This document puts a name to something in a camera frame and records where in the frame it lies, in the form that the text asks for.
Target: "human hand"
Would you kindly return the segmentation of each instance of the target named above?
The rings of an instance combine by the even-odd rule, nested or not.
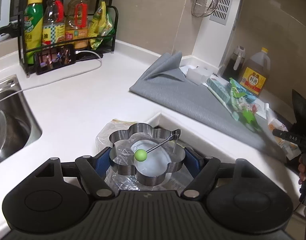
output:
[[[303,164],[303,160],[302,157],[299,158],[299,166],[298,166],[298,170],[299,170],[299,181],[298,184],[301,185],[303,183],[303,181],[306,180],[306,166]]]

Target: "kitchen counter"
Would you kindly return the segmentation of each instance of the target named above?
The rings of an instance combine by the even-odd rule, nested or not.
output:
[[[118,41],[114,54],[105,54],[101,68],[43,87],[24,91],[42,136],[0,163],[0,238],[9,231],[2,214],[5,195],[50,157],[72,162],[96,155],[95,137],[112,119],[148,122],[162,113],[207,141],[231,159],[245,158],[285,190],[296,203],[298,177],[271,157],[213,128],[128,91],[158,55]],[[16,74],[22,89],[93,69],[97,60],[78,62],[26,78],[18,54],[0,58],[0,79]]]

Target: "white cable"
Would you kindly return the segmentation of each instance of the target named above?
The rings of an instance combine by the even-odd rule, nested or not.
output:
[[[76,77],[76,76],[79,76],[79,75],[82,75],[82,74],[91,72],[91,71],[93,71],[93,70],[99,69],[99,68],[102,66],[102,59],[101,59],[100,55],[97,54],[96,52],[90,51],[90,50],[77,50],[77,51],[75,52],[75,54],[79,54],[80,52],[89,52],[89,53],[92,53],[92,54],[98,56],[98,59],[97,59],[97,60],[100,61],[100,65],[99,65],[98,67],[96,67],[96,68],[93,68],[93,69],[90,69],[90,70],[86,70],[86,71],[83,71],[83,72],[80,72],[80,73],[72,74],[72,75],[69,75],[69,76],[67,76],[67,77],[59,78],[59,79],[57,79],[57,80],[54,80],[54,81],[51,81],[51,82],[48,82],[48,83],[45,83],[45,84],[42,84],[42,85],[36,85],[36,86],[30,87],[30,88],[21,89],[21,90],[19,90],[19,91],[16,91],[16,92],[12,93],[11,95],[8,95],[8,96],[5,97],[5,98],[0,99],[0,102],[3,101],[3,100],[5,100],[5,99],[7,99],[7,98],[9,98],[9,97],[12,97],[12,96],[14,96],[14,95],[16,95],[16,94],[18,94],[18,93],[20,93],[20,92],[24,92],[24,91],[27,91],[27,90],[30,90],[30,89],[34,89],[34,88],[39,88],[39,87],[47,86],[47,85],[50,85],[50,84],[52,84],[52,83],[55,83],[55,82],[58,82],[58,81],[61,81],[61,80],[67,79],[67,78]]]

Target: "yellow label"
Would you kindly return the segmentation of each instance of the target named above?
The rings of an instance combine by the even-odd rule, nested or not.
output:
[[[51,44],[51,28],[43,28],[42,43],[43,45]]]
[[[78,29],[78,30],[66,30],[66,41],[71,41],[75,39],[87,37],[87,29]],[[76,49],[85,48],[88,44],[86,41],[76,41],[73,42]]]
[[[41,34],[42,34],[43,19],[38,21],[37,25],[30,31],[25,32],[26,49],[34,49],[41,46]],[[26,54],[28,64],[33,64],[33,56],[36,51],[31,51]]]
[[[50,45],[52,43],[65,41],[66,26],[62,25],[46,25],[43,26],[42,43]]]
[[[64,24],[57,25],[55,27],[55,39],[56,42],[65,41],[66,38],[66,26]]]
[[[263,77],[261,74],[247,67],[245,69],[240,84],[243,87],[247,88],[249,91],[258,95],[261,92],[265,81],[266,81],[265,77]]]

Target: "beige wall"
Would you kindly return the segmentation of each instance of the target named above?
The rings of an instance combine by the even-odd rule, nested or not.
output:
[[[192,54],[201,19],[190,0],[113,0],[119,11],[117,39],[162,54]]]
[[[292,89],[306,98],[306,0],[245,0],[228,56],[237,45],[246,57],[269,50],[265,89],[290,106]]]

